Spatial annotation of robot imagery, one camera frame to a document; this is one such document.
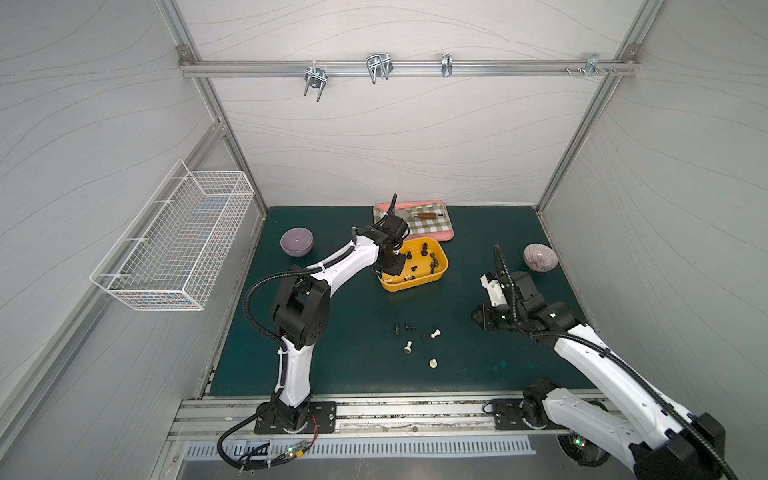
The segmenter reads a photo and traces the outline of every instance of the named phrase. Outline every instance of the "white wire basket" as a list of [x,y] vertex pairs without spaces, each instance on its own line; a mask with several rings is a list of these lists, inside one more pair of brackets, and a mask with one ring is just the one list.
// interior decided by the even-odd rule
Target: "white wire basket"
[[[202,310],[253,198],[242,171],[179,163],[186,174],[171,172],[154,195],[165,187],[170,196],[150,200],[91,275],[134,310]],[[137,225],[142,218],[145,227]]]

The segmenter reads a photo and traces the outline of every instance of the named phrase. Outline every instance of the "wooden knife handle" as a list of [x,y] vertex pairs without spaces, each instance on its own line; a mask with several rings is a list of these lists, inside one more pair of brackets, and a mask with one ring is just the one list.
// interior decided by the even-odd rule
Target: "wooden knife handle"
[[438,218],[443,218],[444,214],[413,214],[414,218],[424,218],[427,220],[436,220]]

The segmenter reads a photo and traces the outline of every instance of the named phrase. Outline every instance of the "ceramic bowl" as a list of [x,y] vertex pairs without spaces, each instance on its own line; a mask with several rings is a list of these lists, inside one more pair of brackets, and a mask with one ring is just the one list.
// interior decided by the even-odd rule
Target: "ceramic bowl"
[[292,257],[303,257],[312,250],[314,239],[312,232],[303,227],[292,228],[283,233],[280,238],[280,247],[283,252]]
[[558,255],[540,243],[531,243],[523,250],[523,260],[535,272],[548,272],[558,265]]

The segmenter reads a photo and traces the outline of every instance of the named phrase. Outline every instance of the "green checkered napkin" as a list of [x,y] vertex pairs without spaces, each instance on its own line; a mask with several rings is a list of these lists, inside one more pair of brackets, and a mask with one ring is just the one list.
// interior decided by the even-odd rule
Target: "green checkered napkin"
[[[444,214],[443,218],[436,218],[434,220],[427,220],[425,218],[406,218],[408,226],[411,227],[411,235],[421,235],[422,233],[436,233],[452,230],[451,220],[448,218],[448,212],[445,211],[443,204],[426,204],[420,207],[410,207],[403,210],[408,211],[410,214]],[[373,221],[378,222],[384,217],[384,210],[378,208],[373,211]]]

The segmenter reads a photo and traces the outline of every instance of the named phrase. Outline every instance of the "striped bowl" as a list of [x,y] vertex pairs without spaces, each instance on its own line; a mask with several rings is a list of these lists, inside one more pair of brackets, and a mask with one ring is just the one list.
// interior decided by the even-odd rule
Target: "striped bowl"
[[523,250],[523,260],[535,272],[548,272],[558,265],[558,255],[540,243],[531,243]]

